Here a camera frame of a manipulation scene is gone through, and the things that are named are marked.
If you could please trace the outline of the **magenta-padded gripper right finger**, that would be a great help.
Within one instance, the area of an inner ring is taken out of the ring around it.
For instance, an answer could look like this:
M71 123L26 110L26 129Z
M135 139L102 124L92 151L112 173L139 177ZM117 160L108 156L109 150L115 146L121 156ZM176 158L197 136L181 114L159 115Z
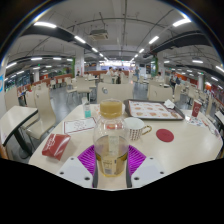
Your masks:
M140 188L166 175L154 157L147 157L134 146L129 146L126 167L128 188Z

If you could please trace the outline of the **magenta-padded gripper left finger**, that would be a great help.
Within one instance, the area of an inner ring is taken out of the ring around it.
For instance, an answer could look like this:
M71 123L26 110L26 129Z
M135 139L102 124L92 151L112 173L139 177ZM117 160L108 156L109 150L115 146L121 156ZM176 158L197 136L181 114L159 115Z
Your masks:
M98 168L94 146L88 147L78 157L69 157L56 175L84 188L96 188Z

